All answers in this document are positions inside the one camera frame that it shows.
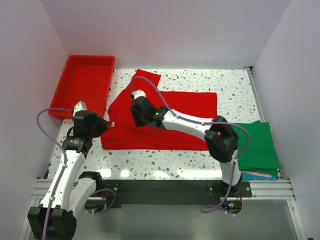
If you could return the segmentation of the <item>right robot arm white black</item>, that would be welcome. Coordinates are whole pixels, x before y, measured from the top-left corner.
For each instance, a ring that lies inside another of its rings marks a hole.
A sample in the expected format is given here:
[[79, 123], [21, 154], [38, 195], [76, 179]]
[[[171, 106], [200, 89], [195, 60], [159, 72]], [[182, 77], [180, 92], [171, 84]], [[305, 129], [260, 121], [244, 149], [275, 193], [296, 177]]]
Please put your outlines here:
[[239, 136], [224, 117], [200, 118], [170, 110], [167, 106], [156, 108], [145, 96], [130, 97], [130, 111], [137, 127], [151, 126], [202, 140], [211, 157], [220, 164], [223, 192], [233, 197], [241, 190], [242, 175], [236, 163]]

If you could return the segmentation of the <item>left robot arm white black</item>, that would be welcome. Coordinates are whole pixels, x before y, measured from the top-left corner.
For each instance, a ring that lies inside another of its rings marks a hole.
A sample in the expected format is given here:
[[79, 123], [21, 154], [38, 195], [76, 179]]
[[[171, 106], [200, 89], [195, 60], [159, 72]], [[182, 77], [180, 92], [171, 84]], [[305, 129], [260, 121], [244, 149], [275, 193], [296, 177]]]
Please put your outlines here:
[[106, 192], [99, 172], [85, 171], [78, 175], [93, 139], [109, 127], [95, 111], [73, 110], [73, 127], [63, 143], [39, 129], [61, 150], [61, 160], [49, 189], [38, 206], [27, 214], [31, 231], [37, 240], [71, 240], [77, 228], [77, 216], [90, 196]]

